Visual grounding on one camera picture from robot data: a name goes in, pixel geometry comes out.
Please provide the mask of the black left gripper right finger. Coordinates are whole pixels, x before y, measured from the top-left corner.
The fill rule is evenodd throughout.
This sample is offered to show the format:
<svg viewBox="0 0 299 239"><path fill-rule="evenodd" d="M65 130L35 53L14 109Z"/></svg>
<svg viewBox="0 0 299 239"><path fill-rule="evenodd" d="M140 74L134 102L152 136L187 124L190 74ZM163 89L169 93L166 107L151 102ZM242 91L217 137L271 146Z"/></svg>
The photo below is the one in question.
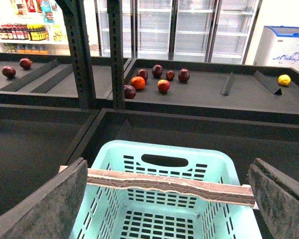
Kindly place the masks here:
<svg viewBox="0 0 299 239"><path fill-rule="evenodd" d="M299 239L299 182L260 158L250 165L248 176L272 236L275 239Z"/></svg>

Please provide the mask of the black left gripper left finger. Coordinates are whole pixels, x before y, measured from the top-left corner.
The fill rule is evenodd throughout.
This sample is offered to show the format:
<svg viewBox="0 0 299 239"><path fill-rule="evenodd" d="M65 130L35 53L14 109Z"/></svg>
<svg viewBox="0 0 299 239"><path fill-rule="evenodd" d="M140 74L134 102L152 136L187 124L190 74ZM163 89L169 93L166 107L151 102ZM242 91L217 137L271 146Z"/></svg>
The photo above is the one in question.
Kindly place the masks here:
<svg viewBox="0 0 299 239"><path fill-rule="evenodd" d="M0 239L67 239L87 185L87 161L78 158L0 216Z"/></svg>

